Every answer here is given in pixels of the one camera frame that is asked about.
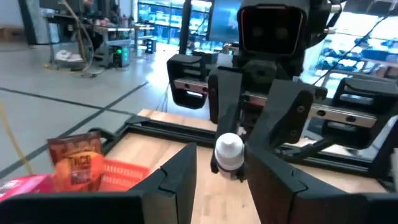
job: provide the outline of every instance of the white bottle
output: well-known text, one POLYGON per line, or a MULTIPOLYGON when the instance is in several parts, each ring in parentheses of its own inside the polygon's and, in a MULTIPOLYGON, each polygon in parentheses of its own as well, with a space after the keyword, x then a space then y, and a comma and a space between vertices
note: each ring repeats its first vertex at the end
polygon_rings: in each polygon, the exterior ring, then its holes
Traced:
POLYGON ((225 133, 217 139, 215 157, 223 177, 236 179, 236 171, 244 162, 243 149, 243 141, 235 133, 225 133))

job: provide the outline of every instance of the floor line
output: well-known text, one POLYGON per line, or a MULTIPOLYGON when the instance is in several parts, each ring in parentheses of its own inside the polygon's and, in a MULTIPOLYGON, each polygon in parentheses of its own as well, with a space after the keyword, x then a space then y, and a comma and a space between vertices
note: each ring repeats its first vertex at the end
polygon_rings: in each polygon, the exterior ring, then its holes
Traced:
POLYGON ((0 87, 0 90, 1 91, 6 91, 6 92, 9 92, 9 93, 16 93, 16 94, 20 94, 20 95, 24 95, 24 96, 36 97, 36 98, 40 98, 40 99, 43 99, 43 100, 51 100, 51 101, 56 101, 56 102, 59 102, 59 103, 68 103, 70 105, 75 105, 75 106, 84 106, 84 107, 92 108, 92 109, 96 109, 96 110, 105 109, 106 111, 110 111, 110 112, 114 112, 114 113, 133 115, 133 113, 130 113, 128 111, 107 109, 106 107, 89 105, 89 104, 86 104, 86 103, 79 103, 79 102, 70 101, 70 100, 63 100, 63 99, 55 98, 55 97, 51 97, 51 96, 44 96, 44 95, 39 95, 39 94, 35 94, 35 93, 28 93, 28 92, 19 91, 19 90, 12 90, 12 89, 9 89, 9 88, 4 88, 4 87, 0 87))
MULTIPOLYGON (((64 133, 60 134, 58 137, 59 138, 63 138, 63 137, 67 137, 67 136, 71 135, 77 129, 79 129, 82 126, 84 126, 85 124, 89 123, 91 120, 93 120, 94 118, 98 117, 100 114, 104 113, 105 111, 115 111, 115 110, 111 109, 114 105, 116 105, 117 103, 119 103, 123 99, 127 98, 131 94, 135 93, 136 91, 138 91, 142 87, 146 86, 148 83, 149 82, 146 81, 143 84, 135 87, 134 89, 130 90, 129 92, 127 92, 123 96, 121 96, 118 99, 114 100, 112 103, 106 105, 104 108, 101 108, 99 111, 95 112, 94 114, 92 114, 89 117, 83 119, 82 121, 80 121, 79 123, 77 123, 76 125, 71 127, 70 129, 66 130, 64 133)), ((36 158, 38 155, 40 155, 41 153, 45 152, 46 150, 47 150, 47 144, 44 144, 43 146, 40 146, 38 149, 36 149, 36 150, 32 151, 31 153, 29 153, 28 155, 26 155, 26 159, 28 161, 31 161, 32 159, 36 158)), ((23 166, 23 163, 22 163, 21 160, 18 160, 15 163, 9 165, 8 167, 6 167, 2 171, 0 171, 0 180, 5 178, 7 175, 11 174, 12 172, 14 172, 16 169, 20 168, 21 166, 23 166)))

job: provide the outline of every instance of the white bottle cap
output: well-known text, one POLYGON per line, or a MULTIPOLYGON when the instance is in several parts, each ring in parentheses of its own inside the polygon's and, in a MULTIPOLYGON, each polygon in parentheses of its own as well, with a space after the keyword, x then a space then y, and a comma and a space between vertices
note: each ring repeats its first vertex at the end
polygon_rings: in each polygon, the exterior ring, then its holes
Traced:
POLYGON ((234 133, 221 135, 216 142, 215 157, 218 165, 228 171, 236 170, 243 165, 244 144, 234 133))

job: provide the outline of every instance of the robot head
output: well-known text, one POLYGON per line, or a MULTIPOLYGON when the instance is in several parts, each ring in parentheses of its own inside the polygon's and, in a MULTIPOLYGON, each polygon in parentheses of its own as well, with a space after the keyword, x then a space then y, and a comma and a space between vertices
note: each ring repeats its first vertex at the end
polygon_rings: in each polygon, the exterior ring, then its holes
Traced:
POLYGON ((330 12, 327 0, 244 0, 237 13, 240 50, 269 59, 303 54, 325 38, 330 12))
POLYGON ((238 12, 239 43, 249 53, 290 56, 296 51, 306 23, 305 11, 297 7, 242 7, 238 12))

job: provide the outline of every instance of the person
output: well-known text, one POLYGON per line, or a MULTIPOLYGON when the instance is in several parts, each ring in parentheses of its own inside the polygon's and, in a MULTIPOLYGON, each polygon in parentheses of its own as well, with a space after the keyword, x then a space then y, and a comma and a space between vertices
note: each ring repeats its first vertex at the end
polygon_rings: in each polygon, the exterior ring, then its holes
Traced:
POLYGON ((109 21, 115 25, 122 24, 122 17, 120 16, 120 8, 117 4, 115 4, 111 9, 111 13, 109 15, 109 21))

